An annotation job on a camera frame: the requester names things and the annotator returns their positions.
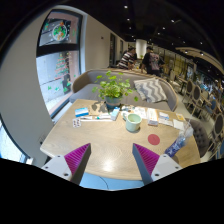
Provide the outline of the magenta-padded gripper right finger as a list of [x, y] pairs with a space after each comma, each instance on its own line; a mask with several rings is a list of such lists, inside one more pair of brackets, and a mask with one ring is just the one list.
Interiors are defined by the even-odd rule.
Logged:
[[136, 143], [133, 144], [132, 153], [145, 185], [182, 169], [167, 154], [158, 155]]

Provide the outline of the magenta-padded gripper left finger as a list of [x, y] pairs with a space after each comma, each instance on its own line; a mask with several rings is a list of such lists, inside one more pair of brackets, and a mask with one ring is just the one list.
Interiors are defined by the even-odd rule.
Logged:
[[42, 169], [79, 185], [90, 155], [91, 144], [87, 143], [66, 155], [55, 156]]

